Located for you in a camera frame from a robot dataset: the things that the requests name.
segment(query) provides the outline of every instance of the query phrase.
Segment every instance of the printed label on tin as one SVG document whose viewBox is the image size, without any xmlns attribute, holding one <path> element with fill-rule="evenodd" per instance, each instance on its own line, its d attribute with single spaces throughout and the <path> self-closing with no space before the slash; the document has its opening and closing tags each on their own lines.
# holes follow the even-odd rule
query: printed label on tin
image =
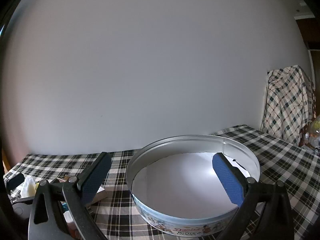
<svg viewBox="0 0 320 240">
<path fill-rule="evenodd" d="M 218 231 L 221 231 L 225 228 L 225 226 L 229 223 L 230 218 L 217 221 L 214 223 L 210 223 L 207 225 L 199 225 L 199 226 L 183 226 L 183 225 L 177 225 L 168 223 L 166 221 L 157 219 L 156 217 L 146 213 L 143 211 L 138 205 L 137 205 L 138 211 L 143 217 L 143 219 L 148 222 L 150 225 L 152 225 L 154 228 L 163 231 L 170 235 L 175 236 L 205 236 L 209 234 L 216 233 Z"/>
</svg>

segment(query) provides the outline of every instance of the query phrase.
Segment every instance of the plastic bag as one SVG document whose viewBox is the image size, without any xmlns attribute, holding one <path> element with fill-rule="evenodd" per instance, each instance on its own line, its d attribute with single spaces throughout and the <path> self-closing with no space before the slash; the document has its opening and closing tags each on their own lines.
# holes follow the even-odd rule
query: plastic bag
<svg viewBox="0 0 320 240">
<path fill-rule="evenodd" d="M 22 184 L 22 190 L 20 191 L 20 195 L 22 198 L 24 198 L 24 197 L 32 197 L 35 194 L 36 194 L 35 181 L 30 175 L 27 175 Z"/>
</svg>

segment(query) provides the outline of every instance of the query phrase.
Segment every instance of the white wall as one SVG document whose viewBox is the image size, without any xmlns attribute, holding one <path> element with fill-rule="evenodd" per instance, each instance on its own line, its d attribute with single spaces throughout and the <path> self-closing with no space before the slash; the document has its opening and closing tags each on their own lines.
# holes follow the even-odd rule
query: white wall
<svg viewBox="0 0 320 240">
<path fill-rule="evenodd" d="M 14 162 L 258 128 L 267 71 L 311 73 L 281 0 L 23 0 L 5 39 Z"/>
</svg>

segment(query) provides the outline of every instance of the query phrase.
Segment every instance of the table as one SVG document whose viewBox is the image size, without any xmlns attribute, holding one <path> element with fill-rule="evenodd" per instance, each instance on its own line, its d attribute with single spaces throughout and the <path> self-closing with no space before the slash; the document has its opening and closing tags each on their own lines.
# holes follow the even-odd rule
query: table
<svg viewBox="0 0 320 240">
<path fill-rule="evenodd" d="M 274 183 L 281 180 L 285 183 L 292 206 L 295 240 L 301 239 L 319 216 L 319 157 L 247 125 L 234 126 L 214 135 L 236 140 L 252 150 L 260 163 L 261 182 Z M 103 181 L 108 197 L 92 205 L 97 225 L 110 240 L 186 239 L 163 233 L 151 227 L 140 217 L 125 182 L 126 166 L 136 152 L 137 150 L 128 150 L 110 153 L 112 166 L 107 178 Z M 13 167 L 4 179 L 9 179 L 19 172 L 31 175 L 35 181 L 63 178 L 66 174 L 77 175 L 98 155 L 29 154 Z M 18 190 L 14 190 L 12 196 L 19 198 L 19 193 Z M 243 236 L 244 239 L 251 234 L 257 218 L 257 214 L 252 217 Z M 215 239 L 218 234 L 201 238 Z"/>
</svg>

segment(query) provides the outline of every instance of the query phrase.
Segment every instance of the blue clamp pad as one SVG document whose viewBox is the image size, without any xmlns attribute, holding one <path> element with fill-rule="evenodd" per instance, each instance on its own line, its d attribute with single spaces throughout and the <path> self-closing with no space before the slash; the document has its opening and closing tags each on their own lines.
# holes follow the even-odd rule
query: blue clamp pad
<svg viewBox="0 0 320 240">
<path fill-rule="evenodd" d="M 213 156 L 212 167 L 228 194 L 230 201 L 240 207 L 244 201 L 244 187 L 240 180 L 245 180 L 244 175 L 242 175 L 243 178 L 238 179 L 233 170 L 239 169 L 233 167 L 222 153 L 216 153 Z"/>
</svg>

